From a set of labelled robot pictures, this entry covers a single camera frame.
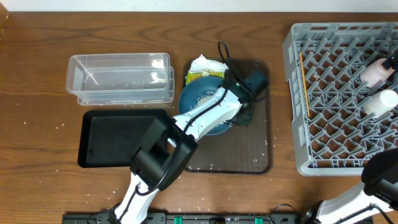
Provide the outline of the pink cup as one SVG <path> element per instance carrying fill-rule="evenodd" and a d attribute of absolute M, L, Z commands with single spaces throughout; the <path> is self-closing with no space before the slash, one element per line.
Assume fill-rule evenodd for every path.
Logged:
<path fill-rule="evenodd" d="M 386 58 L 375 61 L 360 74 L 360 80 L 363 83 L 366 82 L 368 88 L 372 88 L 376 84 L 387 80 L 389 76 L 394 73 L 393 68 L 387 70 L 382 66 L 382 63 L 385 61 Z"/>

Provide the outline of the white cup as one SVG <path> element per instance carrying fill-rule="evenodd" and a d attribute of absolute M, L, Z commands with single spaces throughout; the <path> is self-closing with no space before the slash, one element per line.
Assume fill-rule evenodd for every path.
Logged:
<path fill-rule="evenodd" d="M 379 118 L 397 106 L 398 96 L 394 90 L 383 90 L 373 95 L 364 105 L 366 114 L 373 114 L 373 118 Z"/>

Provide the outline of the pile of white rice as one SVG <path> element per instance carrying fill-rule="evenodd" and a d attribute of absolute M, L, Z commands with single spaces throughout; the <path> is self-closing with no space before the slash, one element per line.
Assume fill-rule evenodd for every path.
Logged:
<path fill-rule="evenodd" d="M 200 94 L 197 98 L 195 107 L 198 107 L 208 101 L 215 93 L 213 91 L 207 91 L 206 93 Z"/>

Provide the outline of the dark blue plate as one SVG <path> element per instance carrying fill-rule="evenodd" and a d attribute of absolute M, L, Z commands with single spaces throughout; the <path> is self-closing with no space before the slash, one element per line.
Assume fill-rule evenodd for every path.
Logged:
<path fill-rule="evenodd" d="M 186 134 L 196 141 L 221 126 L 227 119 L 233 118 L 241 103 L 238 97 L 229 90 L 219 87 L 223 79 L 203 77 L 189 83 L 178 101 L 179 115 L 174 116 L 180 129 L 187 128 Z M 195 107 L 200 94 L 213 91 L 215 94 L 204 104 Z"/>

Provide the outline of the white green wrapper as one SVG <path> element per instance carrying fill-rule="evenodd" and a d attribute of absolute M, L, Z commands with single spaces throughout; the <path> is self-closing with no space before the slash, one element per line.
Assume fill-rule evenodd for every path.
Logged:
<path fill-rule="evenodd" d="M 203 54 L 201 54 L 190 64 L 190 68 L 185 77 L 185 84 L 188 85 L 196 79 L 207 76 L 224 79 L 225 71 L 227 69 L 228 66 L 225 63 L 207 59 Z"/>

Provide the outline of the wooden chopstick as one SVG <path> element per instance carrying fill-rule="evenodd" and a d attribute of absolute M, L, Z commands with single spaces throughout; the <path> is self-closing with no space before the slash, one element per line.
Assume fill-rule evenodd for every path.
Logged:
<path fill-rule="evenodd" d="M 308 91 L 307 91 L 307 83 L 305 79 L 305 71 L 304 71 L 304 64 L 303 64 L 303 53 L 299 52 L 299 62 L 300 62 L 300 69 L 301 69 L 301 76 L 302 76 L 302 82 L 303 82 L 303 91 L 305 95 L 305 105 L 306 105 L 306 110 L 307 110 L 307 117 L 310 118 L 310 107 L 309 107 L 309 101 L 308 101 Z"/>

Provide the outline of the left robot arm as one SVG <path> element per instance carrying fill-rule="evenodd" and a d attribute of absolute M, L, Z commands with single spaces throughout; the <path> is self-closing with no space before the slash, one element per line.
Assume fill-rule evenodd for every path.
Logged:
<path fill-rule="evenodd" d="M 269 84 L 259 70 L 245 79 L 228 77 L 200 106 L 171 118 L 157 116 L 132 150 L 131 182 L 123 201 L 113 208 L 110 223 L 142 223 L 157 192 L 182 173 L 197 142 L 221 123 L 247 126 L 258 95 Z"/>

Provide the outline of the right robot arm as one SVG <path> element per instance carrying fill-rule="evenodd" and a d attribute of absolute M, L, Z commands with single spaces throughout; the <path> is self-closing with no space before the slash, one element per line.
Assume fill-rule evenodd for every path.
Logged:
<path fill-rule="evenodd" d="M 397 72 L 397 53 L 365 69 L 362 81 L 376 81 L 382 73 Z M 397 106 L 397 92 L 383 90 L 370 97 L 363 106 L 371 118 L 382 115 Z M 361 182 L 331 200 L 319 201 L 299 223 L 358 223 L 380 213 L 393 223 L 386 212 L 397 211 L 397 148 L 377 153 L 364 166 Z"/>

